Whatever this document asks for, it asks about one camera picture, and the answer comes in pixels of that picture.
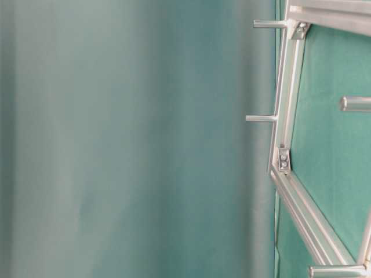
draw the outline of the green curtain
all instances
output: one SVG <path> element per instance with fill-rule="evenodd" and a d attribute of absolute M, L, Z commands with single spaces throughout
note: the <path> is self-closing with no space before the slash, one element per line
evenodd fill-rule
<path fill-rule="evenodd" d="M 271 277 L 274 13 L 1 0 L 1 276 Z"/>
<path fill-rule="evenodd" d="M 370 209 L 368 114 L 339 111 L 341 96 L 370 96 L 371 38 L 312 26 L 307 34 L 292 142 L 292 166 L 357 260 Z M 279 216 L 280 277 L 313 265 L 285 209 Z"/>

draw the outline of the teal backdrop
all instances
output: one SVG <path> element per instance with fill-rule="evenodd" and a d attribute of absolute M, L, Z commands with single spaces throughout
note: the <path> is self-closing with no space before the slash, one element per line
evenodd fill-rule
<path fill-rule="evenodd" d="M 1 0 L 1 276 L 272 277 L 271 0 Z"/>

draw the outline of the metal peg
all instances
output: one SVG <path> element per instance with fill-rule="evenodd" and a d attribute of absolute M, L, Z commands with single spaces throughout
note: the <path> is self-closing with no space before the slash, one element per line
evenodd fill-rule
<path fill-rule="evenodd" d="M 274 115 L 266 115 L 266 116 L 247 115 L 246 121 L 247 122 L 276 122 L 277 117 Z"/>
<path fill-rule="evenodd" d="M 254 28 L 286 28 L 285 20 L 254 20 Z"/>
<path fill-rule="evenodd" d="M 309 268 L 310 278 L 351 278 L 367 275 L 368 272 L 364 265 L 312 266 Z"/>
<path fill-rule="evenodd" d="M 341 111 L 346 112 L 371 112 L 371 97 L 344 96 L 339 106 Z"/>

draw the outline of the metal pipe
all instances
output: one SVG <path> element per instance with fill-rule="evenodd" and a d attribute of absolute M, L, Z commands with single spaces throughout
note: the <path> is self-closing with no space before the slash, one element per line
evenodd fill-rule
<path fill-rule="evenodd" d="M 344 96 L 339 106 L 341 111 L 346 112 L 371 112 L 371 97 Z"/>
<path fill-rule="evenodd" d="M 262 115 L 262 116 L 247 115 L 246 121 L 247 122 L 276 122 L 277 117 L 274 115 Z"/>
<path fill-rule="evenodd" d="M 309 267 L 310 278 L 351 278 L 366 276 L 367 270 L 364 265 L 326 265 Z"/>
<path fill-rule="evenodd" d="M 371 210 L 369 212 L 369 217 L 367 220 L 365 231 L 363 232 L 363 238 L 361 247 L 359 249 L 357 263 L 364 264 L 365 261 L 370 261 L 371 259 Z"/>
<path fill-rule="evenodd" d="M 286 28 L 285 20 L 254 20 L 254 28 Z"/>

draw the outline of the aluminum frame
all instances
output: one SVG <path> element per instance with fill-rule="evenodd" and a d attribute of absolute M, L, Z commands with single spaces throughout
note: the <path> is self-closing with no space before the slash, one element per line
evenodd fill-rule
<path fill-rule="evenodd" d="M 268 171 L 308 251 L 319 265 L 310 268 L 310 277 L 365 277 L 371 274 L 368 263 L 371 259 L 371 216 L 356 265 L 294 171 L 279 170 L 278 149 L 291 148 L 303 63 L 305 34 L 301 37 L 293 35 L 298 23 L 371 36 L 371 1 L 286 0 L 284 20 L 276 23 L 255 21 L 255 27 L 283 28 L 281 51 L 274 114 L 246 116 L 246 121 L 272 122 Z"/>

